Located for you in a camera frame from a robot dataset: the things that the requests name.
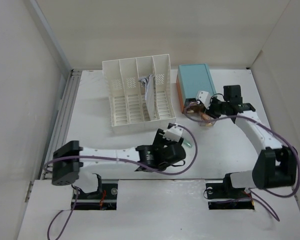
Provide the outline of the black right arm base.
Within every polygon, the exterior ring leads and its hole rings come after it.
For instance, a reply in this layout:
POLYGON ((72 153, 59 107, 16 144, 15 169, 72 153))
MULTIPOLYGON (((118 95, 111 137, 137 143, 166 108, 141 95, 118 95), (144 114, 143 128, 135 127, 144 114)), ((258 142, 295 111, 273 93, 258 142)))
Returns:
POLYGON ((254 210, 251 194, 244 188, 233 188, 225 180, 206 181, 203 196, 209 210, 254 210))

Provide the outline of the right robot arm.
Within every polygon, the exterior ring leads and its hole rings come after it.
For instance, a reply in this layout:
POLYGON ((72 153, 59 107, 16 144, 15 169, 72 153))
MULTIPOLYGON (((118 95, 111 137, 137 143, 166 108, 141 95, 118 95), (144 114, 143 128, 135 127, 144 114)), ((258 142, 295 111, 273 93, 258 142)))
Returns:
POLYGON ((253 145, 258 158, 252 170, 226 174, 222 193, 233 197, 240 188, 270 189, 292 186, 296 182, 297 161, 292 149, 267 131, 256 109, 244 103, 240 85, 226 85, 223 100, 212 97, 207 112, 216 118, 230 117, 253 145))

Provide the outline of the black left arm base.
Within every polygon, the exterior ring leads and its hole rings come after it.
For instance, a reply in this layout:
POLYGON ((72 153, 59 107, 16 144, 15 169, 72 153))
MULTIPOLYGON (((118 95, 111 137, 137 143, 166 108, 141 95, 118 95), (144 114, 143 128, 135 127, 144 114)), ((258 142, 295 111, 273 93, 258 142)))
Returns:
POLYGON ((76 196, 77 202, 75 210, 80 211, 115 211, 117 209, 117 197, 119 181, 110 179, 102 180, 101 176, 96 174, 98 187, 96 191, 84 193, 81 189, 78 191, 73 188, 73 195, 70 206, 73 207, 76 196))

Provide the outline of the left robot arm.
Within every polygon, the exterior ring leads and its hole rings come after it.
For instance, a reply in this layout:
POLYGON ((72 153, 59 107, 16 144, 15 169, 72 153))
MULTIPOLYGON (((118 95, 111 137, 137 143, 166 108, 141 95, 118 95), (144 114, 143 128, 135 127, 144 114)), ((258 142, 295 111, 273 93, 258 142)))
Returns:
POLYGON ((138 172, 163 172, 185 161, 183 131, 172 124, 166 130, 158 129, 152 144, 126 149, 93 149, 80 146, 77 140, 69 141, 53 153, 52 184, 78 186, 94 199, 102 192, 99 169, 122 169, 129 163, 136 165, 138 172))

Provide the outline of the orange correction tape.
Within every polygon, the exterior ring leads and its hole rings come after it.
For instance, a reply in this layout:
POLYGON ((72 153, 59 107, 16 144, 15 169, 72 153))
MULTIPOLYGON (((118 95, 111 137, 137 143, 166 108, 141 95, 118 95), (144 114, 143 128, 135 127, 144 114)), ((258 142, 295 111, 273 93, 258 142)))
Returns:
POLYGON ((211 117, 206 113, 201 112, 200 117, 203 121, 205 121, 206 124, 211 123, 211 117))

